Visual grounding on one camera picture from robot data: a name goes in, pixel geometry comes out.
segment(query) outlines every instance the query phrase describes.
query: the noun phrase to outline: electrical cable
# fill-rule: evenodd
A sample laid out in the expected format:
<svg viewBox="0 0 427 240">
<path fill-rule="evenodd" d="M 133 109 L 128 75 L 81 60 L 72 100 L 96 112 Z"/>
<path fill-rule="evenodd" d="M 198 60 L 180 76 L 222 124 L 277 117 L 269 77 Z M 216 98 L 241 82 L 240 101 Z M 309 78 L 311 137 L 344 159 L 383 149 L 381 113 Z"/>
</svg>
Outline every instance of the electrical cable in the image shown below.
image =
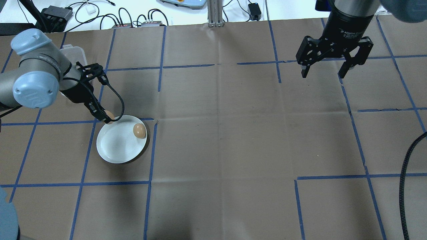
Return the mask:
<svg viewBox="0 0 427 240">
<path fill-rule="evenodd" d="M 5 113 L 1 114 L 1 115 L 0 115 L 0 118 L 2 118 L 2 117 L 4 117 L 4 116 L 6 116 L 6 115 L 8 115 L 8 114 L 10 114 L 10 113 L 12 113 L 12 112 L 14 112 L 14 111 L 18 110 L 18 109 L 20 109 L 21 107 L 22 107 L 22 106 L 20 105 L 20 106 L 18 106 L 18 107 L 14 107 L 14 108 L 10 109 L 9 111 L 7 111 L 7 112 L 5 112 Z"/>
<path fill-rule="evenodd" d="M 240 2 L 239 2 L 239 0 L 237 0 L 237 2 L 239 3 L 239 7 L 245 12 L 245 13 L 247 13 L 248 15 L 249 15 L 249 18 L 251 18 L 251 15 L 246 11 L 246 10 L 244 10 L 243 8 L 242 8 L 242 6 L 240 5 Z"/>
<path fill-rule="evenodd" d="M 403 231 L 403 237 L 405 240 L 409 240 L 409 234 L 408 234 L 408 228 L 406 225 L 406 216 L 405 216 L 405 199 L 404 199 L 404 188 L 405 188 L 405 176 L 406 176 L 406 169 L 408 167 L 409 158 L 411 157 L 412 151 L 414 150 L 415 146 L 421 140 L 427 137 L 427 132 L 423 133 L 421 136 L 419 136 L 409 147 L 408 151 L 406 152 L 405 160 L 403 161 L 402 165 L 402 172 L 400 175 L 400 182 L 399 182 L 399 209 L 400 209 L 400 215 L 401 215 L 401 223 L 402 223 L 402 231 Z"/>
<path fill-rule="evenodd" d="M 166 17 L 166 15 L 162 12 L 162 11 L 160 11 L 160 10 L 158 10 L 158 9 L 156 9 L 156 10 L 154 10 L 154 11 L 152 11 L 151 12 L 151 20 L 153 20 L 153 13 L 155 13 L 155 12 L 159 12 L 159 13 L 161 13 L 163 16 L 164 16 L 164 19 L 166 19 L 166 25 L 168 25 L 169 26 L 169 21 L 167 20 L 167 17 Z"/>
<path fill-rule="evenodd" d="M 140 21 L 139 21 L 139 18 L 140 18 L 140 17 L 144 17 L 145 21 L 147 22 L 147 17 L 146 17 L 144 14 L 140 14 L 140 15 L 136 18 L 137 27 L 138 27 L 138 22 L 140 22 Z"/>
<path fill-rule="evenodd" d="M 79 8 L 77 9 L 76 13 L 74 14 L 74 18 L 76 19 L 76 21 L 77 21 L 78 23 L 83 23 L 83 22 L 81 22 L 81 21 L 79 21 L 79 20 L 77 19 L 77 13 L 80 11 L 80 9 L 82 9 L 82 7 L 83 7 L 85 4 L 91 4 L 91 5 L 94 5 L 94 6 L 97 8 L 97 10 L 98 10 L 98 12 L 97 12 L 97 17 L 99 16 L 100 11 L 99 11 L 99 7 L 98 7 L 98 5 L 96 5 L 96 4 L 94 4 L 94 3 L 90 3 L 90 2 L 88 2 L 88 1 L 72 3 L 72 4 L 68 5 L 68 7 L 71 7 L 72 5 L 76 5 L 76 4 L 79 4 L 79 3 L 80 3 L 81 5 L 79 6 Z"/>
<path fill-rule="evenodd" d="M 97 111 L 104 113 L 103 110 L 101 110 L 101 104 L 98 102 L 98 99 L 95 97 L 94 93 L 90 90 L 90 88 L 84 84 L 82 81 L 75 79 L 75 78 L 71 78 L 71 77 L 64 77 L 64 80 L 73 80 L 78 82 L 79 84 L 83 85 L 83 87 L 86 88 L 86 90 L 89 92 L 89 94 L 91 95 L 92 98 L 92 102 L 94 102 L 94 107 L 97 109 Z M 122 104 L 122 112 L 120 113 L 120 116 L 117 119 L 112 119 L 111 122 L 117 122 L 118 120 L 120 120 L 120 118 L 122 118 L 123 114 L 125 113 L 125 103 L 123 102 L 122 97 L 118 94 L 118 92 L 107 82 L 106 84 L 120 99 L 120 102 Z"/>
<path fill-rule="evenodd" d="M 95 20 L 95 19 L 97 19 L 97 18 L 102 18 L 102 17 L 104 17 L 104 16 L 105 16 L 105 15 L 100 15 L 100 16 L 97 16 L 97 17 L 91 18 L 91 19 L 89 19 L 88 21 L 83 22 L 83 23 L 81 23 L 81 24 L 79 24 L 79 25 L 77 25 L 77 26 L 75 26 L 75 27 L 73 27 L 73 28 L 70 28 L 70 29 L 68 29 L 68 30 L 67 30 L 67 31 L 65 31 L 65 32 L 69 32 L 69 31 L 71 31 L 71 30 L 74 30 L 74 29 L 76 29 L 76 28 L 80 27 L 80 26 L 81 26 L 81 25 L 83 25 L 83 24 L 89 23 L 89 22 L 91 22 L 91 21 L 93 21 L 93 20 Z"/>
<path fill-rule="evenodd" d="M 226 7 L 228 4 L 230 4 L 233 0 L 230 0 L 227 4 L 225 4 L 224 6 L 222 6 L 223 8 Z"/>
<path fill-rule="evenodd" d="M 102 18 L 101 18 L 101 22 L 99 23 L 99 29 L 102 30 L 102 21 L 104 20 L 105 17 L 109 17 L 114 21 L 114 26 L 117 26 L 117 22 L 114 20 L 113 17 L 110 17 L 109 15 L 112 15 L 111 13 L 105 14 Z"/>
<path fill-rule="evenodd" d="M 227 22 L 228 22 L 228 16 L 227 16 L 227 14 L 225 13 L 224 9 L 222 9 L 222 12 L 224 13 L 224 16 L 225 16 L 225 18 L 227 19 Z"/>
<path fill-rule="evenodd" d="M 21 7 L 21 4 L 19 3 L 19 0 L 16 0 L 16 1 L 18 2 L 18 6 L 19 6 L 19 8 L 21 9 L 22 13 L 24 13 L 25 19 L 26 19 L 26 20 L 27 20 L 27 22 L 29 23 L 28 18 L 26 17 L 24 10 L 22 10 L 22 7 Z"/>
<path fill-rule="evenodd" d="M 43 32 L 50 32 L 50 29 L 47 28 L 45 16 L 43 16 L 40 11 L 36 8 L 34 3 L 29 1 L 22 1 L 21 4 L 30 12 L 30 14 L 35 18 L 36 24 L 39 23 L 43 29 Z"/>
<path fill-rule="evenodd" d="M 127 10 L 127 9 L 125 9 L 125 8 L 119 8 L 119 19 L 120 19 L 120 23 L 122 24 L 122 26 L 123 26 L 123 21 L 122 21 L 122 17 L 120 16 L 120 10 L 125 10 L 127 13 L 128 13 L 128 15 L 129 15 L 129 20 L 130 20 L 130 23 L 131 23 L 131 27 L 133 27 L 133 25 L 132 25 L 132 17 L 131 17 L 131 14 L 129 13 L 129 11 Z"/>
<path fill-rule="evenodd" d="M 140 26 L 142 26 L 142 22 L 140 22 L 140 21 L 133 21 L 132 22 L 136 27 L 140 27 Z"/>
</svg>

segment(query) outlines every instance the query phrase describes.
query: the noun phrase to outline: brown egg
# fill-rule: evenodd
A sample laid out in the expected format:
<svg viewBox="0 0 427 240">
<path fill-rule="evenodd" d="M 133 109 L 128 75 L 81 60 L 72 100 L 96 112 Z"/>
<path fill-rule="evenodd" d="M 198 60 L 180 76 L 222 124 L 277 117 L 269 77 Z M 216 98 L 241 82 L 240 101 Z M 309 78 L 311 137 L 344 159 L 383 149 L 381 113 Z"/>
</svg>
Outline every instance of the brown egg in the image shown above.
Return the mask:
<svg viewBox="0 0 427 240">
<path fill-rule="evenodd" d="M 137 123 L 134 126 L 134 135 L 137 138 L 145 138 L 145 136 L 147 135 L 147 132 L 145 130 L 144 125 L 142 125 L 141 123 Z"/>
<path fill-rule="evenodd" d="M 105 111 L 105 113 L 107 114 L 107 116 L 109 116 L 111 119 L 114 119 L 114 115 L 110 112 L 110 111 Z"/>
</svg>

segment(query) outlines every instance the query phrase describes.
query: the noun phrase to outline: blue tape line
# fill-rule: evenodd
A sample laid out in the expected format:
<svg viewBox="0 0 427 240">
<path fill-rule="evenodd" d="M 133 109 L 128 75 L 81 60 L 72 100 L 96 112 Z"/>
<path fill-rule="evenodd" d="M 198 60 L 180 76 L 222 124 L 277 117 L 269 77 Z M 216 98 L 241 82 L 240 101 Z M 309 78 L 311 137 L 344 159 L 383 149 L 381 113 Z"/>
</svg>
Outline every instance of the blue tape line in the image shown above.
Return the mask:
<svg viewBox="0 0 427 240">
<path fill-rule="evenodd" d="M 407 173 L 407 177 L 426 177 L 427 173 Z M 337 175 L 337 176 L 301 176 L 297 180 L 320 180 L 320 179 L 362 179 L 362 178 L 394 178 L 400 177 L 400 173 L 369 174 L 369 175 Z"/>
<path fill-rule="evenodd" d="M 277 58 L 276 42 L 274 40 L 274 33 L 273 33 L 273 27 L 271 26 L 271 21 L 268 21 L 268 26 L 270 27 L 271 40 L 273 42 L 274 59 L 276 59 L 277 61 L 278 58 Z"/>
<path fill-rule="evenodd" d="M 407 173 L 406 177 L 426 177 L 427 173 Z M 400 177 L 400 173 L 389 173 L 389 174 L 372 174 L 370 178 L 394 178 Z"/>
<path fill-rule="evenodd" d="M 81 123 L 94 123 L 94 120 L 68 121 L 68 122 L 45 122 L 45 123 L 37 123 L 37 125 L 61 125 L 61 124 L 81 124 Z"/>
<path fill-rule="evenodd" d="M 296 207 L 298 209 L 299 228 L 301 230 L 301 239 L 305 240 L 304 224 L 302 222 L 302 213 L 301 213 L 301 203 L 299 201 L 298 183 L 296 182 L 296 180 L 294 180 L 294 184 L 295 184 Z"/>
<path fill-rule="evenodd" d="M 75 187 L 80 186 L 80 183 L 35 183 L 35 184 L 17 184 L 16 187 Z"/>
<path fill-rule="evenodd" d="M 276 63 L 276 70 L 277 70 L 277 78 L 279 79 L 279 83 L 282 83 L 282 78 L 280 77 L 280 69 L 279 69 L 278 63 Z"/>
<path fill-rule="evenodd" d="M 110 63 L 111 52 L 113 50 L 114 38 L 116 37 L 116 29 L 113 30 L 113 37 L 111 38 L 110 50 L 108 51 L 107 62 L 105 64 L 105 69 L 108 70 L 108 64 Z"/>
<path fill-rule="evenodd" d="M 387 240 L 386 232 L 384 231 L 383 221 L 381 220 L 380 210 L 378 209 L 377 199 L 375 198 L 374 188 L 372 187 L 371 178 L 369 177 L 368 167 L 365 167 L 365 173 L 368 180 L 369 191 L 371 192 L 372 201 L 374 203 L 375 213 L 377 214 L 378 223 L 380 224 L 381 235 L 383 236 L 383 240 Z"/>
<path fill-rule="evenodd" d="M 159 85 L 157 87 L 157 91 L 160 92 L 161 89 L 161 77 L 163 73 L 163 57 L 164 57 L 164 43 L 166 40 L 166 26 L 163 28 L 163 40 L 161 44 L 161 56 L 160 56 L 160 72 L 159 72 Z"/>
<path fill-rule="evenodd" d="M 64 37 L 62 38 L 61 46 L 59 49 L 61 49 L 64 46 L 65 38 L 67 37 L 67 32 L 64 33 Z"/>
<path fill-rule="evenodd" d="M 354 131 L 354 135 L 356 137 L 357 146 L 359 147 L 359 153 L 360 153 L 360 157 L 361 157 L 362 162 L 363 162 L 363 167 L 365 168 L 366 179 L 368 180 L 369 190 L 371 192 L 372 201 L 374 203 L 375 213 L 377 214 L 378 224 L 380 225 L 380 230 L 381 230 L 381 234 L 383 236 L 383 240 L 386 240 L 387 238 L 385 235 L 383 222 L 381 221 L 381 216 L 380 216 L 380 212 L 378 210 L 377 200 L 375 198 L 374 189 L 372 188 L 371 179 L 369 177 L 368 168 L 365 165 L 365 155 L 363 154 L 362 144 L 360 143 L 359 134 L 357 132 L 356 124 L 354 123 L 354 117 L 353 117 L 353 114 L 351 113 L 350 103 L 348 101 L 347 93 L 345 92 L 345 88 L 344 88 L 344 84 L 342 82 L 342 79 L 339 76 L 339 74 L 337 74 L 337 75 L 338 75 L 339 82 L 341 83 L 341 89 L 342 89 L 342 93 L 344 94 L 345 102 L 347 104 L 348 113 L 350 114 L 351 124 L 353 126 L 353 131 Z"/>
<path fill-rule="evenodd" d="M 157 124 L 158 123 L 156 123 L 154 125 L 153 146 L 151 148 L 150 177 L 149 177 L 149 183 L 148 183 L 147 202 L 146 202 L 146 206 L 145 206 L 144 240 L 147 240 L 148 214 L 149 214 L 150 199 L 151 199 L 151 182 L 153 180 L 154 153 L 155 153 L 155 149 L 156 149 Z"/>
<path fill-rule="evenodd" d="M 4 73 L 4 70 L 6 69 L 7 63 L 9 62 L 10 56 L 12 56 L 12 52 L 13 52 L 13 49 L 10 50 L 9 55 L 6 58 L 6 62 L 3 65 L 3 69 L 1 70 L 1 73 Z"/>
<path fill-rule="evenodd" d="M 166 67 L 163 67 L 163 68 L 210 67 L 210 66 L 215 66 L 215 64 L 182 65 L 182 66 L 166 66 Z"/>
<path fill-rule="evenodd" d="M 322 22 L 323 28 L 325 28 L 326 24 L 325 24 L 325 21 L 323 20 L 323 18 L 320 18 L 320 21 Z"/>
<path fill-rule="evenodd" d="M 405 80 L 403 78 L 403 75 L 402 75 L 402 73 L 399 70 L 399 67 L 398 67 L 398 64 L 396 62 L 395 56 L 393 55 L 392 49 L 391 49 L 391 47 L 389 45 L 389 42 L 387 41 L 386 35 L 384 34 L 383 28 L 381 27 L 381 23 L 380 23 L 380 20 L 378 19 L 378 17 L 377 17 L 377 23 L 378 23 L 378 27 L 380 28 L 381 35 L 383 36 L 383 39 L 384 39 L 384 41 L 386 43 L 387 49 L 390 52 L 390 55 L 391 55 L 392 60 L 393 60 L 393 63 L 395 64 L 396 70 L 399 73 L 400 79 L 402 81 L 402 85 L 405 88 L 405 91 L 406 91 L 406 94 L 408 95 L 409 101 L 411 102 L 412 107 L 414 108 L 415 114 L 417 115 L 418 121 L 420 122 L 420 125 L 421 125 L 421 128 L 422 128 L 423 132 L 425 132 L 426 128 L 424 127 L 424 123 L 423 123 L 423 121 L 421 119 L 420 113 L 418 112 L 417 106 L 415 105 L 415 102 L 412 99 L 411 93 L 409 92 L 409 89 L 406 86 L 406 83 L 405 83 Z"/>
<path fill-rule="evenodd" d="M 426 177 L 427 173 L 407 173 L 406 177 Z M 362 178 L 398 178 L 400 173 L 369 174 L 369 175 L 336 175 L 336 176 L 301 176 L 297 180 L 321 179 L 362 179 Z M 35 184 L 0 184 L 0 187 L 75 187 L 75 186 L 112 186 L 112 185 L 143 185 L 150 181 L 106 181 L 106 182 L 78 182 L 67 183 L 35 183 Z"/>
<path fill-rule="evenodd" d="M 74 228 L 76 226 L 76 220 L 77 220 L 77 212 L 79 211 L 79 205 L 80 205 L 80 197 L 82 196 L 82 186 L 80 185 L 79 188 L 79 195 L 77 196 L 77 203 L 76 203 L 76 209 L 74 209 L 74 217 L 73 217 L 73 223 L 71 225 L 71 232 L 70 232 L 70 240 L 73 239 L 74 236 Z"/>
<path fill-rule="evenodd" d="M 114 38 L 116 36 L 116 29 L 113 30 L 113 36 L 111 38 L 111 44 L 110 44 L 110 49 L 108 51 L 108 58 L 107 58 L 107 62 L 105 64 L 105 70 L 108 70 L 108 65 L 110 63 L 110 58 L 111 58 L 111 52 L 113 50 L 113 45 L 114 45 Z M 104 90 L 104 85 L 101 86 L 101 90 L 99 92 L 99 102 L 101 102 L 101 97 L 102 97 L 102 91 Z M 71 232 L 70 232 L 70 240 L 73 239 L 74 236 L 74 229 L 76 227 L 76 220 L 77 220 L 77 214 L 79 212 L 79 206 L 80 206 L 80 199 L 82 197 L 82 190 L 83 190 L 83 184 L 85 181 L 85 176 L 86 176 L 86 169 L 88 167 L 88 162 L 89 162 L 89 155 L 91 152 L 91 148 L 92 148 L 92 142 L 94 139 L 94 133 L 95 133 L 95 127 L 96 127 L 96 119 L 94 118 L 93 121 L 93 125 L 92 125 L 92 132 L 91 132 L 91 137 L 89 139 L 89 146 L 88 146 L 88 151 L 86 153 L 86 159 L 85 159 L 85 165 L 83 167 L 83 173 L 82 173 L 82 179 L 80 180 L 80 188 L 79 188 L 79 194 L 77 196 L 77 202 L 76 202 L 76 208 L 74 210 L 74 217 L 73 217 L 73 223 L 71 225 Z"/>
<path fill-rule="evenodd" d="M 353 114 L 351 112 L 350 103 L 348 101 L 347 93 L 345 91 L 342 79 L 339 76 L 339 74 L 338 74 L 338 79 L 339 79 L 339 82 L 341 83 L 341 89 L 342 89 L 342 93 L 344 94 L 345 103 L 347 104 L 348 114 L 350 114 L 351 125 L 353 126 L 353 132 L 354 132 L 354 135 L 356 136 L 356 142 L 357 142 L 357 146 L 359 147 L 360 157 L 362 159 L 363 165 L 365 165 L 365 155 L 363 154 L 362 144 L 360 143 L 360 139 L 359 139 L 359 133 L 357 132 L 356 124 L 354 123 L 354 117 L 353 117 Z"/>
<path fill-rule="evenodd" d="M 106 182 L 67 182 L 67 183 L 35 183 L 35 184 L 0 184 L 0 187 L 75 187 L 75 186 L 113 186 L 113 185 L 143 185 L 149 181 L 106 181 Z"/>
<path fill-rule="evenodd" d="M 398 109 L 398 108 L 385 108 L 385 109 L 362 109 L 358 110 L 357 112 L 379 112 L 379 111 L 413 111 L 413 108 L 405 108 L 405 109 Z"/>
<path fill-rule="evenodd" d="M 106 182 L 85 182 L 83 186 L 113 186 L 113 185 L 139 185 L 149 184 L 149 181 L 106 181 Z"/>
<path fill-rule="evenodd" d="M 278 58 L 277 58 L 276 41 L 274 40 L 273 27 L 271 26 L 271 21 L 270 20 L 268 20 L 268 25 L 270 27 L 271 40 L 272 40 L 272 43 L 273 43 L 274 59 L 276 60 L 277 79 L 278 79 L 279 83 L 282 83 L 282 78 L 280 77 L 279 64 L 277 63 Z"/>
<path fill-rule="evenodd" d="M 403 59 L 403 58 L 425 58 L 427 55 L 406 55 L 406 56 L 394 56 L 395 59 Z"/>
<path fill-rule="evenodd" d="M 337 175 L 337 176 L 303 176 L 297 177 L 297 180 L 318 180 L 318 179 L 362 179 L 366 175 Z"/>
<path fill-rule="evenodd" d="M 129 67 L 129 68 L 115 68 L 115 69 L 108 69 L 107 72 L 114 72 L 114 71 L 129 71 L 129 70 L 149 70 L 149 69 L 160 69 L 160 67 Z"/>
<path fill-rule="evenodd" d="M 42 110 L 42 108 L 39 109 L 37 117 L 35 119 L 35 124 L 34 124 L 34 127 L 32 128 L 31 135 L 30 135 L 29 140 L 28 140 L 27 148 L 25 149 L 24 157 L 22 158 L 21 167 L 19 168 L 19 172 L 18 172 L 18 176 L 16 177 L 15 185 L 18 184 L 19 178 L 21 177 L 22 169 L 24 168 L 24 164 L 25 164 L 25 160 L 26 160 L 27 155 L 28 155 L 29 147 L 31 146 L 32 138 L 34 137 L 35 128 L 37 127 L 38 119 L 40 118 L 40 115 L 41 115 L 41 110 Z M 16 191 L 16 187 L 13 187 L 12 194 L 10 194 L 9 202 L 12 202 L 13 196 L 15 195 L 15 191 Z"/>
<path fill-rule="evenodd" d="M 1 126 L 24 126 L 24 125 L 35 125 L 35 123 L 2 123 Z"/>
<path fill-rule="evenodd" d="M 92 142 L 93 142 L 94 134 L 95 134 L 95 126 L 96 126 L 96 123 L 93 123 L 91 137 L 89 139 L 89 147 L 88 147 L 88 151 L 86 152 L 85 165 L 83 167 L 82 179 L 80 180 L 80 188 L 79 188 L 79 194 L 77 196 L 76 209 L 74 210 L 73 223 L 71 225 L 70 240 L 72 240 L 73 236 L 74 236 L 74 228 L 76 226 L 77 214 L 79 212 L 79 205 L 80 205 L 80 199 L 82 197 L 83 183 L 85 181 L 86 169 L 88 167 L 88 162 L 89 162 L 89 154 L 91 152 Z"/>
<path fill-rule="evenodd" d="M 237 65 L 253 65 L 253 64 L 271 64 L 284 63 L 285 61 L 255 61 L 255 62 L 238 62 Z"/>
</svg>

